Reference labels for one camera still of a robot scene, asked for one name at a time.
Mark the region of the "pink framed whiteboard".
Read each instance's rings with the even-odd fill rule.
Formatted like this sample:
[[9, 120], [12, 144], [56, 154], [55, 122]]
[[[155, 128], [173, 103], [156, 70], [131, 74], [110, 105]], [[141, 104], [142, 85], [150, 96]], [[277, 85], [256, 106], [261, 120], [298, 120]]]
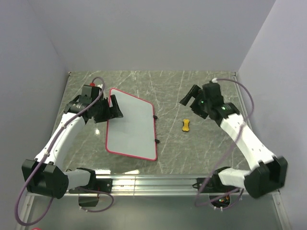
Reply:
[[153, 104], [116, 88], [110, 89], [109, 93], [116, 97], [123, 117], [107, 121], [106, 150], [143, 160], [157, 160]]

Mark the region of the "yellow bone shaped eraser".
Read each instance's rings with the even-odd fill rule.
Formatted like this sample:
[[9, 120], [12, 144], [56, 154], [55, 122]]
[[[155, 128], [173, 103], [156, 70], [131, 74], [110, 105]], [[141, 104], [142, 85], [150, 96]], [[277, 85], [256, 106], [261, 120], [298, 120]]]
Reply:
[[189, 132], [189, 119], [183, 119], [183, 126], [182, 126], [182, 131], [183, 132]]

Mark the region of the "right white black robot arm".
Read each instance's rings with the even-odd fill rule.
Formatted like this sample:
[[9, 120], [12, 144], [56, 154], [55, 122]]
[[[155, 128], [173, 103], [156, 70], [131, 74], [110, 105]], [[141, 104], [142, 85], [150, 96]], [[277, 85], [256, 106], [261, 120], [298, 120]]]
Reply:
[[233, 103], [226, 103], [221, 93], [218, 79], [200, 86], [193, 85], [180, 101], [190, 105], [199, 117], [213, 120], [233, 141], [245, 157], [249, 170], [231, 167], [215, 168], [198, 188], [203, 192], [207, 184], [217, 192], [227, 195], [237, 190], [245, 190], [252, 198], [259, 198], [284, 187], [288, 162], [284, 157], [272, 153], [248, 127], [245, 118]]

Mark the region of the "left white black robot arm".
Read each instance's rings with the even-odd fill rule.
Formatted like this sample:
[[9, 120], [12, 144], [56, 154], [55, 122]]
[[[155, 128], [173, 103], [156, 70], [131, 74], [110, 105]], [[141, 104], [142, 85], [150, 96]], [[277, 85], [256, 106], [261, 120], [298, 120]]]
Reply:
[[82, 93], [66, 104], [56, 131], [33, 160], [25, 160], [22, 172], [28, 192], [60, 199], [67, 190], [81, 187], [91, 193], [97, 187], [94, 170], [63, 171], [64, 159], [74, 139], [89, 120], [95, 123], [122, 118], [115, 95], [105, 98], [103, 88], [84, 85]]

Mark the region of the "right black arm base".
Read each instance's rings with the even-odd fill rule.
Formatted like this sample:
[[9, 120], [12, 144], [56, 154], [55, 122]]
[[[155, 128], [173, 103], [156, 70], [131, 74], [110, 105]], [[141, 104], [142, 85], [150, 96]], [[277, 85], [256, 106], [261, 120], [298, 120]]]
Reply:
[[[206, 178], [197, 178], [196, 183], [194, 183], [192, 187], [199, 190], [205, 179]], [[201, 193], [227, 193], [232, 190], [238, 192], [240, 189], [230, 185], [223, 185], [218, 176], [212, 176]]]

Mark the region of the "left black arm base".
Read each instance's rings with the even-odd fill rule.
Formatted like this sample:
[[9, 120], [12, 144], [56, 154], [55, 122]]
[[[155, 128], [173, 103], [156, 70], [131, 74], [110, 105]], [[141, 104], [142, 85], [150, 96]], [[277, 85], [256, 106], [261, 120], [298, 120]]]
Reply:
[[113, 185], [113, 179], [98, 178], [94, 181], [92, 185], [86, 185], [70, 189], [68, 192], [70, 194], [78, 194], [78, 193], [89, 193], [91, 190], [91, 193], [97, 193], [97, 191], [99, 191], [110, 194], [112, 190], [112, 185]]

